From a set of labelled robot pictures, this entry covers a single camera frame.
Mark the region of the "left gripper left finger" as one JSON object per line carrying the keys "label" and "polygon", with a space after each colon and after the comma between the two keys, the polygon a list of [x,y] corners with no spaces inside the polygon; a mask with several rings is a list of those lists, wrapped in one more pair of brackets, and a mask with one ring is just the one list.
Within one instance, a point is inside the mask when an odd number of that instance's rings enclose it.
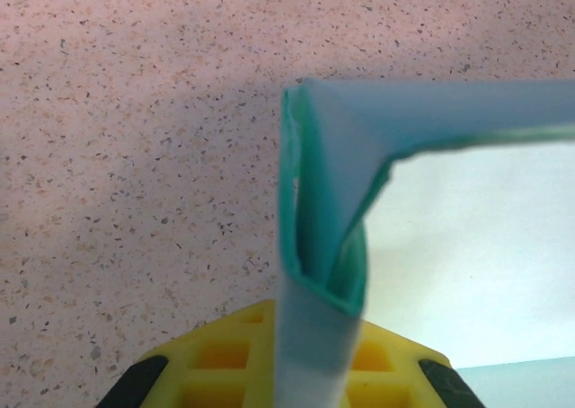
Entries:
{"label": "left gripper left finger", "polygon": [[98,405],[271,407],[274,311],[264,300],[151,349]]}

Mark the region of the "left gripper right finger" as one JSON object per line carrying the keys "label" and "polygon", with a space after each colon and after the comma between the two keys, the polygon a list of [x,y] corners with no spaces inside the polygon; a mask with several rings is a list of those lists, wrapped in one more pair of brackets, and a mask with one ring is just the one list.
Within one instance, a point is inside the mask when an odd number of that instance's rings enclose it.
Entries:
{"label": "left gripper right finger", "polygon": [[362,323],[348,373],[348,407],[483,406],[445,355],[375,324]]}

